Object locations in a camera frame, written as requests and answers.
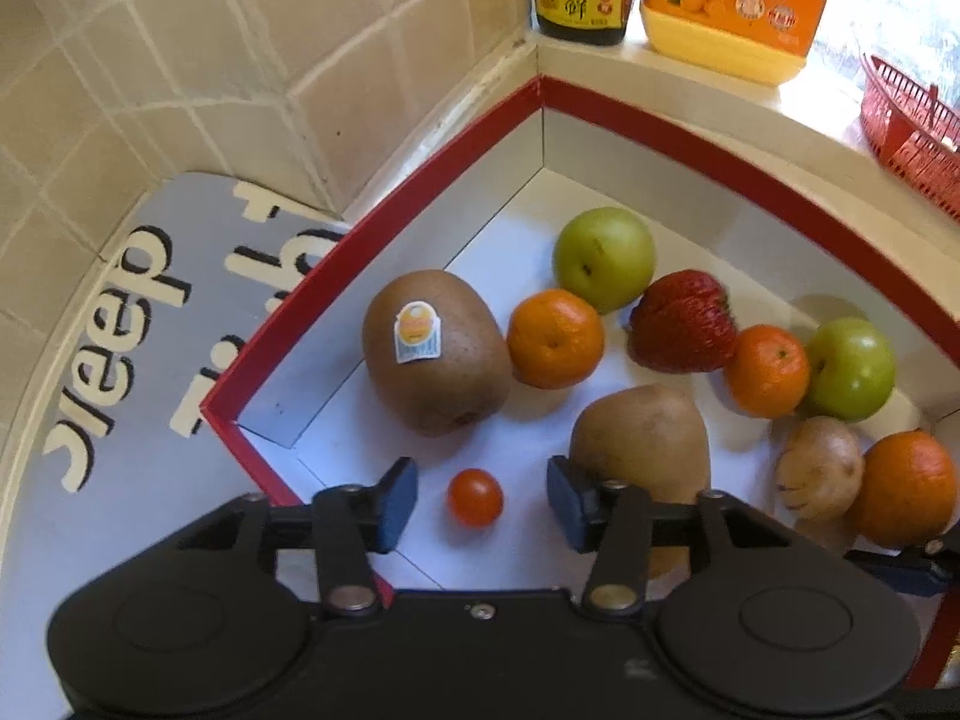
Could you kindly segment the green apple pale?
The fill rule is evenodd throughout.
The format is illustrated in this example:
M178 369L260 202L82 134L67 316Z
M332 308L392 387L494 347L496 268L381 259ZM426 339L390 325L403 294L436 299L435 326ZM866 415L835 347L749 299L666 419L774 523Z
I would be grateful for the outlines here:
M551 254L556 282L605 316L640 299L656 271L656 244L640 216L618 206L574 216Z

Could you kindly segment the large orange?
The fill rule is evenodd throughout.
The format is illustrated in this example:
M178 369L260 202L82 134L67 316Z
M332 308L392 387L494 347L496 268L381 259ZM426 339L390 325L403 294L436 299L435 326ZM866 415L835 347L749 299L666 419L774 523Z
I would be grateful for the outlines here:
M957 468L939 440L921 429L890 434L864 455L861 489L846 518L856 535L903 550L947 528L957 489Z

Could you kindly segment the red strawberry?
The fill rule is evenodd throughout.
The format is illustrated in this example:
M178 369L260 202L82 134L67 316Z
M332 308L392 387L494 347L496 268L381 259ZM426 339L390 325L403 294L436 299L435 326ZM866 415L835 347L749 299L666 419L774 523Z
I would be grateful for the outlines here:
M726 286L706 271L659 278L631 310L631 356L652 371L717 371L734 356L738 339Z

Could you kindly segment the red white cardboard box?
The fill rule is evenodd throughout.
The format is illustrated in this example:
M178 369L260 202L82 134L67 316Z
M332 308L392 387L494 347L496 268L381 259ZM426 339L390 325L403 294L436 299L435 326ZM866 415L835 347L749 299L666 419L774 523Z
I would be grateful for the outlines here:
M410 271L470 284L498 322L555 283L563 227L623 208L651 232L646 293L605 321L605 355L583 382L515 383L480 422L423 437L376 397L361 351L374 296ZM685 392L703 416L709 479L762 511L787 419L755 418L719 372L664 371L636 356L688 349L690 304L732 332L781 327L808 340L864 317L895 349L889 403L861 424L878 439L926 426L958 442L958 323L889 254L812 197L685 128L542 76L469 125L405 179L296 288L203 400L213 431L268 499L301 504L363 483L401 455L420 468L418 502L376 572L396 589L581 587L587 561L547 502L547 461L597 398L645 383Z

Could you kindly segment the mandarin orange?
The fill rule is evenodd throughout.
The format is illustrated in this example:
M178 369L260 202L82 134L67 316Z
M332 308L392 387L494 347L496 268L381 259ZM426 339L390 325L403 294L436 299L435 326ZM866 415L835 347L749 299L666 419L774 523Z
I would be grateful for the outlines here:
M734 356L722 369L732 401L754 418L792 415L811 385L804 344L774 325L742 330Z
M519 382L562 390L596 371L604 357L605 330L589 302L566 289L545 289L512 311L506 343Z

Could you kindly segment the kiwi with sticker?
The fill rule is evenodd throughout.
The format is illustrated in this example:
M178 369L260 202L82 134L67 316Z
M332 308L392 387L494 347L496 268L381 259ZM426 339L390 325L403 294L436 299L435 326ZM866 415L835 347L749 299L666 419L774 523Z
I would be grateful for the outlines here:
M480 294L447 271L387 283L366 309L361 344L382 405L420 436L472 426L508 401L505 337Z

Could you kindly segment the yellow detergent jug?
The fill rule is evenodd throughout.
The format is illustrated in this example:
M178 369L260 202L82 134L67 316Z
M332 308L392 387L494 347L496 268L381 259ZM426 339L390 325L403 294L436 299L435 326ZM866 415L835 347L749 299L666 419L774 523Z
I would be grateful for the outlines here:
M807 64L827 0L640 0L649 44L670 59L765 86Z

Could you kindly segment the small knobby potato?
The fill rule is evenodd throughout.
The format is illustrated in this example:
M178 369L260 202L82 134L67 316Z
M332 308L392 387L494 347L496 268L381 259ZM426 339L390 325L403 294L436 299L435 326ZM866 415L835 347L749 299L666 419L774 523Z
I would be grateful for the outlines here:
M864 455L844 422L816 416L794 426L776 464L776 489L794 517L828 522L843 517L861 491Z

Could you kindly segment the red plastic basket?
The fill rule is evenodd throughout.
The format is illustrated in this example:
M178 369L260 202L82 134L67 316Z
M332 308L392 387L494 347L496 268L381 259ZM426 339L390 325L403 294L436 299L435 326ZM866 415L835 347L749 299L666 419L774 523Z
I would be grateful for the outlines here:
M877 161L958 220L958 112L887 60L862 54L861 127Z

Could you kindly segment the tiny orange cherry tomato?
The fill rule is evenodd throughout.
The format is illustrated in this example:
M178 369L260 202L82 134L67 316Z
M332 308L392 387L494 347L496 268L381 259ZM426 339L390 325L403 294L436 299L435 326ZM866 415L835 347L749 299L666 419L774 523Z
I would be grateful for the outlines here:
M505 495L493 475L478 468L457 473L448 486L448 509L466 527L493 525L505 508Z

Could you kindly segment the brown potato large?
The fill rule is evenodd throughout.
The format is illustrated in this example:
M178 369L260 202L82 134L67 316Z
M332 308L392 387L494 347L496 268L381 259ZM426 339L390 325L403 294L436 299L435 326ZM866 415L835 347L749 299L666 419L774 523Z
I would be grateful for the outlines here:
M586 406L571 431L568 457L601 481L646 489L654 502L693 504L711 486L703 416L690 395L660 383Z

